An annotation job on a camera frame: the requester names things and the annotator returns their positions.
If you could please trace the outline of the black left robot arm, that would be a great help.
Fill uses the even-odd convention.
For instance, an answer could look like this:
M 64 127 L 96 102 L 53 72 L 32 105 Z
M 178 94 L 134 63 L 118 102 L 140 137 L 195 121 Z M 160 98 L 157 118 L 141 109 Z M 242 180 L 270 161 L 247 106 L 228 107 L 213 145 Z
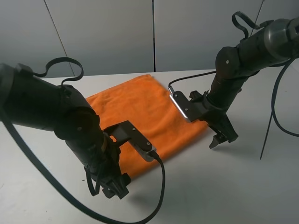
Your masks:
M 100 127 L 100 117 L 71 85 L 53 85 L 27 66 L 0 66 L 0 106 L 11 122 L 53 131 L 83 164 L 92 195 L 128 194 L 130 177 L 119 166 L 120 149 Z

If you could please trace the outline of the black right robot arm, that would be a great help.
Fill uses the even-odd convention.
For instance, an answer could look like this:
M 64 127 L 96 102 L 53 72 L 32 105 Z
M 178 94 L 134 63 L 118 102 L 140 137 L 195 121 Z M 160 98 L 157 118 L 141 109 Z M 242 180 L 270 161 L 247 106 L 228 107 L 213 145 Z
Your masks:
M 216 133 L 210 148 L 238 138 L 227 111 L 243 84 L 260 70 L 291 64 L 299 56 L 298 18 L 277 19 L 235 47 L 223 47 L 216 57 L 210 90 L 190 93 L 196 118 Z

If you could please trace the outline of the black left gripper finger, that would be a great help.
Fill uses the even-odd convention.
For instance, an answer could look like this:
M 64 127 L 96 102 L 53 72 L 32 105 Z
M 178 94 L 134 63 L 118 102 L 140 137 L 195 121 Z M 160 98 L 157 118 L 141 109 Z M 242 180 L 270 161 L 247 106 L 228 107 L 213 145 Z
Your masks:
M 105 197 L 107 197 L 107 198 L 112 198 L 113 196 L 115 196 L 114 191 L 109 188 L 103 188 L 102 192 L 105 195 Z
M 129 190 L 126 186 L 124 185 L 114 185 L 114 194 L 119 197 L 119 199 L 123 199 L 127 194 L 129 193 Z

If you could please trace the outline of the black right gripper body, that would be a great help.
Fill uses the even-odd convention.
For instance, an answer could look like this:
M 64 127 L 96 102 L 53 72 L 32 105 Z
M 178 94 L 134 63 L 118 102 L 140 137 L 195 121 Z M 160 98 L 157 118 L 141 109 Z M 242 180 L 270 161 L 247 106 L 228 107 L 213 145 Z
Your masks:
M 236 137 L 236 132 L 226 115 L 227 108 L 211 103 L 208 99 L 207 91 L 203 95 L 197 91 L 192 91 L 189 97 L 191 98 L 193 117 L 207 122 L 210 128 L 225 138 Z

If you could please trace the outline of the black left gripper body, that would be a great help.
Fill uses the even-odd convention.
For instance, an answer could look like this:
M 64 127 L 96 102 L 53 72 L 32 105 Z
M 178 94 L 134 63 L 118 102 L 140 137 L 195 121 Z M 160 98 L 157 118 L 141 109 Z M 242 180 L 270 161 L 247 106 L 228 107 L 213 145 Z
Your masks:
M 100 193 L 100 188 L 114 190 L 114 185 L 128 186 L 130 177 L 127 173 L 122 174 L 118 164 L 109 161 L 90 161 L 85 164 L 86 180 L 92 195 Z

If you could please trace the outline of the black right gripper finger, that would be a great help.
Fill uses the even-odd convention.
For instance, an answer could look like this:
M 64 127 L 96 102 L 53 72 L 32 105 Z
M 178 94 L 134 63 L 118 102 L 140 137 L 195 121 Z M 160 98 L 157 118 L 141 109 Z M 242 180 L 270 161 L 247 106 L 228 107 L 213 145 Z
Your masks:
M 229 143 L 235 141 L 238 137 L 239 137 L 239 135 L 234 130 L 227 131 L 227 133 L 226 133 L 226 138 Z
M 226 137 L 224 135 L 216 134 L 216 135 L 213 136 L 213 140 L 212 140 L 211 144 L 209 145 L 209 148 L 213 149 L 213 148 L 215 148 L 219 144 L 222 144 L 225 141 L 226 141 Z

